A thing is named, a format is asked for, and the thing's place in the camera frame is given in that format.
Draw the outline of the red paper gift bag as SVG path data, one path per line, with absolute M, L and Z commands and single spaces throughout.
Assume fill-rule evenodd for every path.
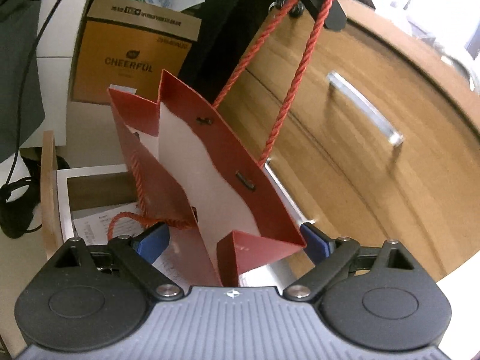
M 306 245 L 264 165 L 298 93 L 333 0 L 326 0 L 278 111 L 264 149 L 253 158 L 218 111 L 268 36 L 301 0 L 287 0 L 241 57 L 215 102 L 170 72 L 156 100 L 110 89 L 120 147 L 148 226 L 195 229 L 218 284 L 235 286 L 245 272 L 297 253 Z

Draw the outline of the orange cardboard box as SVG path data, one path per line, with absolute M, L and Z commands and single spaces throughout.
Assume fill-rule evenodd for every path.
M 118 89 L 153 100 L 163 70 L 178 75 L 201 19 L 134 0 L 93 0 L 76 50 L 72 100 L 110 102 Z

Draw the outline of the white paper sheets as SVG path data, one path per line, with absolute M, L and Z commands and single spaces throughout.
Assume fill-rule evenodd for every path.
M 197 230 L 159 223 L 158 229 L 149 234 L 147 226 L 135 219 L 140 213 L 135 202 L 73 211 L 72 230 L 87 245 L 105 245 L 121 235 L 139 236 L 140 240 L 133 243 L 134 250 L 185 291 L 191 286 L 218 284 Z

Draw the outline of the wooden upper drawer front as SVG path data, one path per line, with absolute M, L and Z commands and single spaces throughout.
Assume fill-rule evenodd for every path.
M 424 42 L 356 0 L 320 34 L 269 157 L 307 219 L 363 245 L 401 241 L 440 280 L 479 251 L 479 96 Z M 386 137 L 338 72 L 404 135 Z

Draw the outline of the wooden drawer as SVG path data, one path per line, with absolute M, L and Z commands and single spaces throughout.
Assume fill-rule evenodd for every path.
M 401 241 L 440 280 L 479 251 L 479 96 L 424 42 L 356 0 L 320 34 L 269 157 L 307 219 L 363 245 Z M 338 72 L 404 135 L 386 137 Z
M 72 212 L 82 216 L 117 208 L 136 200 L 133 178 L 124 164 L 59 170 L 52 131 L 43 133 L 41 153 L 41 220 L 47 258 L 75 235 Z M 313 268 L 306 253 L 298 252 L 266 267 L 247 272 L 249 286 L 275 284 L 284 289 Z

